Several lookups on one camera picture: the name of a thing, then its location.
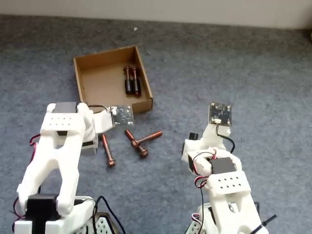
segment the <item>copper bolt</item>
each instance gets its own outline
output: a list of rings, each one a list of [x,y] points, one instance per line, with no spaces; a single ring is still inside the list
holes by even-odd
[[[133,77],[134,77],[135,95],[136,95],[136,96],[140,96],[140,93],[139,93],[139,91],[138,91],[138,85],[137,85],[137,83],[139,82],[139,81],[137,80],[137,68],[136,68],[136,67],[133,67],[133,68],[132,68],[132,71],[133,71]]]
[[[155,132],[155,133],[153,133],[153,134],[150,134],[150,135],[148,135],[148,136],[146,136],[146,137],[143,137],[143,138],[141,138],[140,140],[135,140],[135,139],[133,139],[133,140],[131,140],[131,146],[132,146],[133,148],[136,148],[136,147],[138,147],[141,143],[146,142],[146,141],[149,141],[149,140],[154,140],[154,139],[160,137],[161,135],[162,135],[162,131],[158,131],[158,132]]]
[[[132,135],[132,133],[128,129],[125,130],[125,134],[126,134],[126,136],[128,137],[128,139],[130,141],[136,140],[135,137]],[[148,155],[148,150],[147,149],[143,148],[140,145],[138,145],[136,147],[136,149],[139,151],[141,158],[146,158],[147,157],[147,155]]]
[[[130,69],[129,66],[126,66],[123,68],[123,71],[126,73],[126,79],[125,79],[126,94],[131,94],[131,83],[130,83],[129,69]]]
[[[105,149],[106,157],[107,157],[107,162],[106,162],[106,164],[107,164],[109,167],[114,167],[116,161],[115,161],[115,160],[113,159],[113,157],[112,157],[111,150],[110,150],[109,147],[108,147],[108,143],[107,143],[107,139],[106,139],[106,135],[105,135],[105,134],[102,134],[102,143],[103,143],[103,147],[104,147],[104,149]]]

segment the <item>white wire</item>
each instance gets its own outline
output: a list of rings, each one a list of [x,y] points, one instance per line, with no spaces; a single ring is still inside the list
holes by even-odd
[[[198,213],[193,213],[191,215],[192,220],[195,221],[196,223],[198,223],[199,225],[201,225],[201,221],[199,220],[200,215]]]

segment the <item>perforated plate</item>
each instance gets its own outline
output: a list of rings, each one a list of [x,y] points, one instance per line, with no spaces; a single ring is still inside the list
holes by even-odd
[[[98,218],[96,222],[97,233],[98,234],[113,234],[107,219],[105,217]],[[79,230],[73,232],[72,234],[94,234],[92,220],[88,220],[88,222],[83,225]]]
[[[199,228],[200,225],[195,221],[192,221],[188,229],[186,230],[185,234],[198,234]]]
[[[251,191],[243,171],[211,175],[207,180],[207,185],[212,196]]]

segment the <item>wire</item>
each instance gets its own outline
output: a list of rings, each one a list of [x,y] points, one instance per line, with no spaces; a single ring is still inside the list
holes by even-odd
[[[234,149],[235,149],[235,143],[234,143],[234,141],[233,141],[231,138],[227,137],[227,136],[224,136],[224,135],[219,134],[219,133],[218,133],[218,130],[219,130],[219,124],[217,124],[216,127],[215,127],[215,133],[216,133],[216,135],[217,135],[218,137],[227,139],[227,140],[229,140],[229,141],[232,143],[232,148],[231,148],[230,153],[233,153],[233,151],[234,151]]]
[[[204,195],[203,195],[203,190],[202,190],[202,187],[200,187],[200,194],[201,194],[201,212],[202,212],[202,219],[201,219],[201,225],[200,225],[200,228],[199,228],[199,231],[198,231],[198,234],[200,234],[201,230],[203,229],[203,224],[204,224]]]
[[[277,218],[277,215],[273,215],[270,218],[268,218],[267,220],[263,221],[256,229],[254,229],[250,234],[255,234],[257,233],[261,228],[265,227],[268,225],[268,223],[270,223],[273,219]]]
[[[197,188],[199,188],[199,189],[202,188],[202,187],[204,187],[205,184],[207,183],[207,178],[208,178],[208,176],[203,176],[203,175],[197,176],[197,177],[195,178],[195,180],[194,180],[195,186],[196,186]],[[197,182],[198,182],[199,180],[201,180],[201,179],[205,179],[205,180],[202,181],[202,182],[200,183],[200,185],[197,185]]]
[[[194,164],[194,161],[195,161],[195,159],[196,159],[198,156],[200,156],[201,154],[204,154],[204,153],[212,154],[212,156],[214,157],[214,155],[216,154],[216,151],[214,151],[214,154],[211,153],[211,152],[206,152],[206,151],[200,152],[199,154],[197,154],[197,155],[193,158],[192,164],[193,164],[194,172],[195,172],[195,174],[198,175],[198,176],[199,176],[200,174],[197,173],[197,169],[196,169],[196,166],[195,166],[195,164]]]
[[[126,234],[126,231],[123,227],[123,225],[121,224],[121,222],[119,221],[119,219],[117,218],[117,216],[114,214],[114,212],[112,211],[112,209],[110,208],[110,206],[108,205],[108,202],[107,200],[105,199],[104,196],[99,196],[98,199],[96,200],[96,203],[94,205],[94,208],[93,208],[93,215],[92,215],[92,224],[93,224],[93,231],[94,231],[94,234],[97,234],[97,228],[96,228],[96,214],[98,212],[98,204],[99,202],[101,201],[101,199],[103,199],[103,201],[105,202],[106,204],[106,207],[107,209],[109,210],[109,212],[112,214],[112,216],[115,218],[115,220],[117,221],[118,225],[120,226],[121,230],[122,230],[122,233],[123,234]]]
[[[106,110],[107,113],[111,113],[111,109],[109,109],[107,106],[104,105],[88,105],[88,107],[102,107]]]
[[[30,158],[30,162],[29,162],[29,163],[31,163],[32,160],[34,160],[34,157],[35,157],[35,154],[36,154],[37,145],[38,145],[38,143],[34,142],[34,140],[35,140],[36,138],[38,138],[39,136],[40,136],[40,134],[34,135],[34,136],[33,136],[32,138],[30,138],[30,140],[29,140],[29,145],[34,147],[33,153],[32,153],[32,155],[31,155],[31,158]],[[40,192],[41,192],[41,186],[39,186],[39,188],[38,188],[38,194],[40,194]],[[16,221],[20,220],[20,219],[24,219],[24,218],[25,218],[24,215],[19,214],[19,213],[17,212],[17,210],[16,210],[16,205],[17,205],[18,201],[19,201],[19,197],[17,197],[17,198],[14,200],[14,202],[13,202],[13,211],[11,211],[11,213],[13,213],[14,215],[16,215],[16,216],[18,217],[17,220],[14,221],[14,223],[15,223]]]
[[[201,225],[201,222],[200,222],[200,220],[199,220],[200,215],[199,215],[198,213],[193,213],[193,214],[191,215],[191,217],[192,217],[192,220],[193,220],[193,221],[195,221],[196,223],[199,223],[199,224]]]

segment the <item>gray carpet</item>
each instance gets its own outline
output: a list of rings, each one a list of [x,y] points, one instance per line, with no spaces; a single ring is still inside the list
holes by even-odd
[[[233,105],[234,154],[241,158],[272,234],[312,230],[312,45],[300,31],[203,24],[0,16],[0,229],[29,162],[48,103],[78,100],[72,58],[136,44],[155,97],[136,115],[135,136],[162,130],[139,160],[121,130],[80,158],[78,195],[104,195],[128,233],[182,234],[200,205],[181,145],[202,133],[209,101]],[[52,173],[43,192],[57,192]]]

